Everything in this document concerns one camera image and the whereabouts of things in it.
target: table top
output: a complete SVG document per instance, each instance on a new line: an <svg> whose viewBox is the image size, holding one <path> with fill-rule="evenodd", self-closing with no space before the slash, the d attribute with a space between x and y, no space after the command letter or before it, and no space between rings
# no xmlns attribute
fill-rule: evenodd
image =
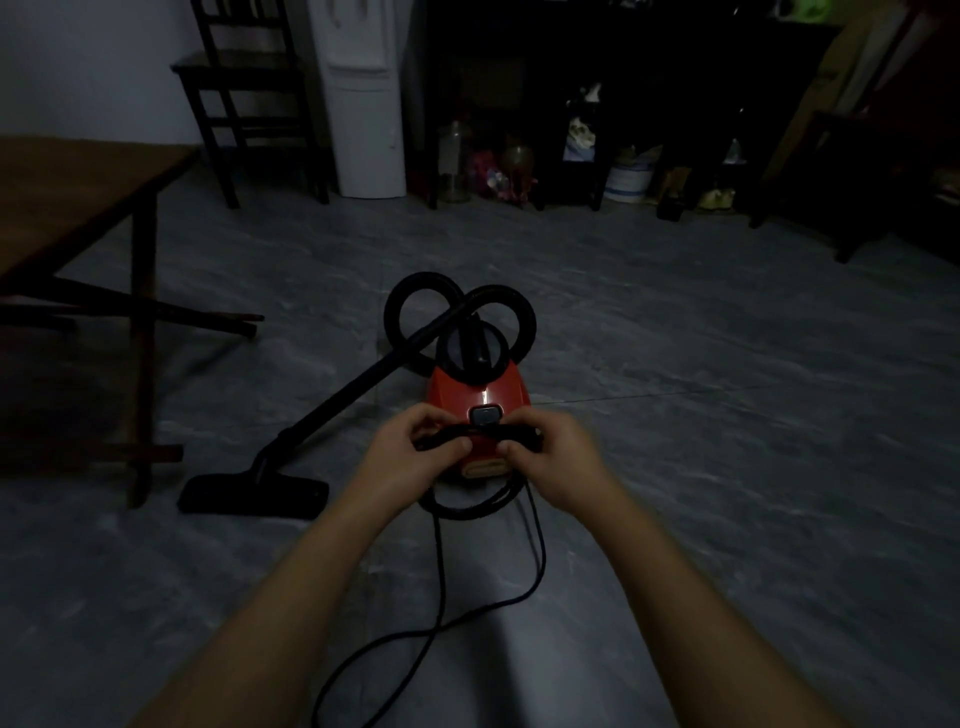
<svg viewBox="0 0 960 728"><path fill-rule="evenodd" d="M197 155L180 145L0 136L0 289L56 272Z"/></svg>

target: white water dispenser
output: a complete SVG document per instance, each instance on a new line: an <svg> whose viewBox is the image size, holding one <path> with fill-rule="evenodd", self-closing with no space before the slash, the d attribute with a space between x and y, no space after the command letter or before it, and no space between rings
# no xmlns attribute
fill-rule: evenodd
<svg viewBox="0 0 960 728"><path fill-rule="evenodd" d="M394 0L308 0L340 193L407 193Z"/></svg>

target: green object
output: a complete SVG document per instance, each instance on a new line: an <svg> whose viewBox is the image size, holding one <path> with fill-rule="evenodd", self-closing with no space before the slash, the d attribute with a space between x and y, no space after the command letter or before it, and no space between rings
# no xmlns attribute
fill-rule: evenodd
<svg viewBox="0 0 960 728"><path fill-rule="evenodd" d="M793 0L790 19L798 23L823 23L833 10L832 0Z"/></svg>

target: wooden furniture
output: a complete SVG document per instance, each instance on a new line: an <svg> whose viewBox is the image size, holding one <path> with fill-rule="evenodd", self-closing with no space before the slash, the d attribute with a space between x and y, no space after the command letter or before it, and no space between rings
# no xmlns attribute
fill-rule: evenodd
<svg viewBox="0 0 960 728"><path fill-rule="evenodd" d="M737 0L623 5L428 0L425 163L432 208L437 129L453 118L443 108L441 71L463 57L525 59L519 109L474 111L488 122L499 112L494 121L533 148L537 209L598 209L614 158L631 145L638 152L662 145L664 169L693 169L684 190L693 207L713 188L735 137L748 161L737 199L749 201L839 29L768 19L760 5ZM594 161L564 160L571 103L597 83Z"/></svg>
<svg viewBox="0 0 960 728"><path fill-rule="evenodd" d="M912 4L855 113L814 114L780 175L763 190L752 228L771 213L785 214L828 234L834 259L847 263L863 243L879 239L931 196L938 165L960 158L960 12L948 8L934 35L878 87L920 5L937 4Z"/></svg>
<svg viewBox="0 0 960 728"><path fill-rule="evenodd" d="M0 136L0 327L69 331L72 316L131 321L136 368L128 443L24 443L44 457L127 462L135 471L130 507L150 493L152 463L180 462L183 447L154 443L156 321L256 335L251 314L211 314L155 300L156 196L196 160L193 147ZM132 217L131 292L61 278L57 271Z"/></svg>
<svg viewBox="0 0 960 728"><path fill-rule="evenodd" d="M227 205L240 207L227 159L217 144L213 130L229 128L236 140L237 152L242 157L248 149L248 139L302 137L307 154L305 169L311 192L326 205L324 160L307 104L306 85L300 59L294 52L283 0L276 0L276 14L264 9L262 0L216 0L216 12L207 12L203 0L191 0L197 17L204 49L174 63L171 68L180 76L187 101L197 119L204 138L210 163L223 189ZM221 50L213 38L212 27L267 28L280 31L283 38L281 53L261 51ZM218 91L226 116L209 116L204 108L201 91ZM230 96L231 91L272 91L289 93L297 102L296 116L241 116Z"/></svg>

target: marble floor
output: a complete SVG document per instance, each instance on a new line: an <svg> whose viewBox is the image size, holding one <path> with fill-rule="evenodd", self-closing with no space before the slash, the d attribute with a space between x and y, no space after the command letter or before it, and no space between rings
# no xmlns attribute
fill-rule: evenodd
<svg viewBox="0 0 960 728"><path fill-rule="evenodd" d="M184 517L184 479L245 468L373 363L387 293L430 269L529 298L533 399L592 428L636 497L855 724L960 722L960 270L892 239L840 266L800 231L749 231L741 217L324 207L272 183L240 196L228 210L199 169L160 198L160 295L267 317L253 343L161 325L157 426L186 445L184 463L158 467L134 512L121 469L0 480L0 724L121 726L211 634L302 526ZM118 230L67 273L124 286L128 253ZM407 323L439 310L424 295ZM502 311L485 316L511 328ZM72 341L4 336L0 425L117 427L130 374L120 323L86 323ZM422 387L392 376L287 472L337 492L377 423ZM540 590L438 639L381 725L675 724L597 546L544 503L540 517ZM450 614L533 579L517 508L448 524L444 543ZM434 569L429 519L411 509L358 571L325 669L428 624ZM324 725L360 725L415 649L385 648L348 673Z"/></svg>

